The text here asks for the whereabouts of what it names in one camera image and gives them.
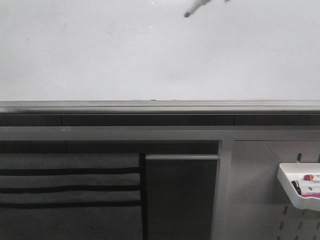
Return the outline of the white black-tip whiteboard marker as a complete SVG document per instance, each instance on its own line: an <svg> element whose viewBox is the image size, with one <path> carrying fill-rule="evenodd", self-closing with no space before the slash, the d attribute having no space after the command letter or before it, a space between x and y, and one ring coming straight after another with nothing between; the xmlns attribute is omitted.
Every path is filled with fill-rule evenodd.
<svg viewBox="0 0 320 240"><path fill-rule="evenodd" d="M190 7L187 8L187 10L185 11L183 17L184 18L188 18L189 16L191 16L192 14L194 14L198 8L200 8L201 6L206 5L208 2L210 2L211 0L193 0Z"/></svg>

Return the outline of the dark grey hanging panel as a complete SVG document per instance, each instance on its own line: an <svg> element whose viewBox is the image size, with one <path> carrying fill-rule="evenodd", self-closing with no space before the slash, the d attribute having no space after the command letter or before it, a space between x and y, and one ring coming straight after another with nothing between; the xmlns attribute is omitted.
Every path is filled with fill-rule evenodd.
<svg viewBox="0 0 320 240"><path fill-rule="evenodd" d="M219 156L148 154L147 223L150 240L208 240Z"/></svg>

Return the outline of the grey perforated pegboard panel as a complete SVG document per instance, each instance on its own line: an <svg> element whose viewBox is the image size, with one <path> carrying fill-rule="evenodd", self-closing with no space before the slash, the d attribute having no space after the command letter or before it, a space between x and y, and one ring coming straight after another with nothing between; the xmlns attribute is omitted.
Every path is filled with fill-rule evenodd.
<svg viewBox="0 0 320 240"><path fill-rule="evenodd" d="M281 163L319 157L318 141L234 141L223 149L211 239L319 239L319 212L294 207L277 178Z"/></svg>

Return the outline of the grey fabric organiser with stripes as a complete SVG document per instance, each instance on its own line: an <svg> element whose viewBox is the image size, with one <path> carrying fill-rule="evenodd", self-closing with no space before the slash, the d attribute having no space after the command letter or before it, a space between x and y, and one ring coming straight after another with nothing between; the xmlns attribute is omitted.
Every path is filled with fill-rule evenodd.
<svg viewBox="0 0 320 240"><path fill-rule="evenodd" d="M144 164L134 154L2 154L3 240L145 240Z"/></svg>

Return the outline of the black-capped marker in tray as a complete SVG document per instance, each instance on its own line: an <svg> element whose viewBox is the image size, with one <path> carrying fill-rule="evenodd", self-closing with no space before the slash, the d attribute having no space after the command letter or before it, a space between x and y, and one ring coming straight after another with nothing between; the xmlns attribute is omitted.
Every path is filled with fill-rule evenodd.
<svg viewBox="0 0 320 240"><path fill-rule="evenodd" d="M294 180L291 183L299 195L311 193L311 192L313 193L320 192L319 182Z"/></svg>

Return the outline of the white plastic marker tray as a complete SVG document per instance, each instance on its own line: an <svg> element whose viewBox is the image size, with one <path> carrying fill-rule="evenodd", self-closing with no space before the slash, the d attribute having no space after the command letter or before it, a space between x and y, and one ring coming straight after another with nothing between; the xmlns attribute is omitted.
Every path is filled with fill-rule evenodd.
<svg viewBox="0 0 320 240"><path fill-rule="evenodd" d="M301 210L320 210L320 199L315 197L302 197L292 185L292 181L304 180L304 175L319 175L319 163L281 163L278 168L277 178L284 191L290 199L292 205Z"/></svg>

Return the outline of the red-capped marker in tray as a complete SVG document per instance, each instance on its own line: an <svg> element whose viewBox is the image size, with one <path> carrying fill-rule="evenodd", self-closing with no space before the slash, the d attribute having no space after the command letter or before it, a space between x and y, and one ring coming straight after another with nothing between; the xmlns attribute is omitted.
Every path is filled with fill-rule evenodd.
<svg viewBox="0 0 320 240"><path fill-rule="evenodd" d="M303 176L304 181L313 181L313 182L319 182L320 181L320 175L319 174L306 174Z"/></svg>

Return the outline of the pink-labelled marker in tray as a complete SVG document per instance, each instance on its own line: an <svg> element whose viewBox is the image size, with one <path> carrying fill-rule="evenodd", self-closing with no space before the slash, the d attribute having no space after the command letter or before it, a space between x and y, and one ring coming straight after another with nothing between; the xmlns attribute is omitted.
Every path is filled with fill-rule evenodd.
<svg viewBox="0 0 320 240"><path fill-rule="evenodd" d="M304 198L320 198L320 193L319 192L307 192L306 194L301 194L302 197Z"/></svg>

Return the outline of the grey metal stand frame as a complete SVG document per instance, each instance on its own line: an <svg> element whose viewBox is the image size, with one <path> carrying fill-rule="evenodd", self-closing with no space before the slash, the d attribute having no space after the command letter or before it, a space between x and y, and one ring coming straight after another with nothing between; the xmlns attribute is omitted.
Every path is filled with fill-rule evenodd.
<svg viewBox="0 0 320 240"><path fill-rule="evenodd" d="M318 113L3 114L0 156L142 153L205 158L227 142L274 143L281 162L320 160Z"/></svg>

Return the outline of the white whiteboard with aluminium frame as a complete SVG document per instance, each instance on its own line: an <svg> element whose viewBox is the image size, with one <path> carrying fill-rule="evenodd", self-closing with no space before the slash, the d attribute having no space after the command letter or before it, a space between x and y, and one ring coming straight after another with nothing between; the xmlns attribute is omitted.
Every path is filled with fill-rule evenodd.
<svg viewBox="0 0 320 240"><path fill-rule="evenodd" d="M192 1L1 1L1 110L320 110L319 1Z"/></svg>

